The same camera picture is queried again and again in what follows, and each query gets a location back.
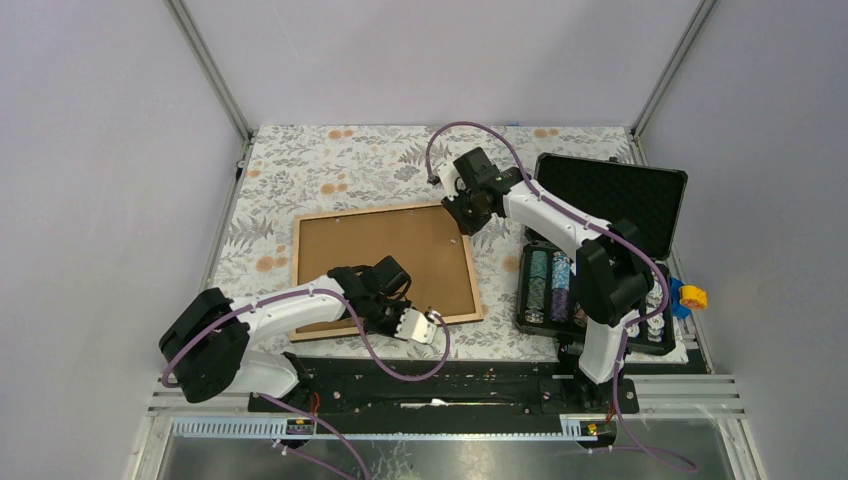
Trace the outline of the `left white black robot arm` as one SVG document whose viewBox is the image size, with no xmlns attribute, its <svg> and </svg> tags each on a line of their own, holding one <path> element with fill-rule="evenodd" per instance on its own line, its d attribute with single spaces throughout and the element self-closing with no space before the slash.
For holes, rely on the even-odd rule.
<svg viewBox="0 0 848 480">
<path fill-rule="evenodd" d="M 435 326 L 404 295 L 407 272 L 387 256 L 373 266 L 337 267 L 276 293 L 228 298 L 200 292 L 158 342 L 167 365 L 162 383 L 189 403 L 223 392 L 258 392 L 288 411 L 309 401 L 310 385 L 291 360 L 254 352 L 256 344 L 305 326 L 351 319 L 364 332 L 429 343 Z"/>
</svg>

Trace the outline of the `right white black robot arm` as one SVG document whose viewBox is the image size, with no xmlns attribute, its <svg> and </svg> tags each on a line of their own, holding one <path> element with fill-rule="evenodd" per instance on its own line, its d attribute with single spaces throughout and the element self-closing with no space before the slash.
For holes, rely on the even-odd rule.
<svg viewBox="0 0 848 480">
<path fill-rule="evenodd" d="M 610 383 L 623 366 L 626 331 L 656 315 L 645 298 L 659 280 L 656 263 L 635 244 L 636 230 L 612 224 L 564 202 L 529 177 L 521 165 L 501 170 L 481 148 L 427 169 L 444 190 L 443 207 L 460 231 L 473 235 L 493 216 L 540 234 L 573 262 L 572 297 L 586 314 L 575 402 L 597 412 L 613 398 Z"/>
</svg>

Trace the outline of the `floral table mat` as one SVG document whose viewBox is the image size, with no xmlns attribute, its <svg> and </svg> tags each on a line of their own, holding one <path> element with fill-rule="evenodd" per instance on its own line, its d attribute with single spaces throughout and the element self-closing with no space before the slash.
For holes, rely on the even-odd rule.
<svg viewBox="0 0 848 480">
<path fill-rule="evenodd" d="M 438 191 L 426 180 L 425 161 L 441 164 L 480 147 L 501 168 L 535 168 L 550 152 L 586 159 L 632 159 L 621 127 L 493 127 L 488 131 L 426 126 L 261 127 L 241 176 L 219 258 L 209 283 L 228 297 L 260 295 L 292 282 L 293 228 L 299 215 L 335 210 L 432 203 Z M 382 336 L 294 343 L 275 337 L 269 353 L 300 356 L 552 361 L 556 342 L 514 325 L 522 227 L 494 220 L 471 240 L 484 318 L 453 326 L 430 345 Z"/>
</svg>

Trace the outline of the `black poker chip case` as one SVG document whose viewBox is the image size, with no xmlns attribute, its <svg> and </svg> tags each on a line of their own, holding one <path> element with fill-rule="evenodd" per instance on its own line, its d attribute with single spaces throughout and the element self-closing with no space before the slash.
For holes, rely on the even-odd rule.
<svg viewBox="0 0 848 480">
<path fill-rule="evenodd" d="M 551 153 L 537 159 L 535 177 L 561 200 L 601 219 L 627 220 L 639 231 L 642 251 L 663 275 L 670 255 L 688 176 L 668 170 Z M 531 229 L 522 251 L 515 325 L 523 333 L 554 337 L 564 344 L 585 338 L 586 320 L 572 296 L 574 260 Z"/>
</svg>

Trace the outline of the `yellow blue tape dispenser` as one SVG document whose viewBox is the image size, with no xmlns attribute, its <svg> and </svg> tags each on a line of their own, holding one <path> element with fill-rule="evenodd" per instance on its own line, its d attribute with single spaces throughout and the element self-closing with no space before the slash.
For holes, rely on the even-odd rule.
<svg viewBox="0 0 848 480">
<path fill-rule="evenodd" d="M 708 308 L 707 292 L 693 284 L 684 284 L 680 279 L 671 277 L 670 293 L 672 314 L 679 319 L 688 318 L 693 311 Z"/>
</svg>

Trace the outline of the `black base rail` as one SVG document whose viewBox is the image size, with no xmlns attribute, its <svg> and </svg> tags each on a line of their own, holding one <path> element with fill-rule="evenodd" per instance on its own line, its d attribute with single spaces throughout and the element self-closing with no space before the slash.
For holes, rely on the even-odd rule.
<svg viewBox="0 0 848 480">
<path fill-rule="evenodd" d="M 428 380 L 402 382 L 370 360 L 300 357 L 295 365 L 306 374 L 303 383 L 283 400 L 301 410 L 317 405 L 317 415 L 332 424 L 345 417 L 366 415 L 401 418 L 447 416 L 478 418 L 554 416 L 600 420 L 612 405 L 611 387 L 583 387 L 575 380 L 576 357 L 554 362 L 453 361 Z M 625 367 L 619 402 L 627 420 L 700 420 L 713 415 L 706 403 L 706 372 L 689 367 L 639 365 Z M 288 414 L 249 393 L 224 393 L 200 404 L 180 396 L 157 397 L 161 412 L 186 416 L 271 417 Z"/>
</svg>

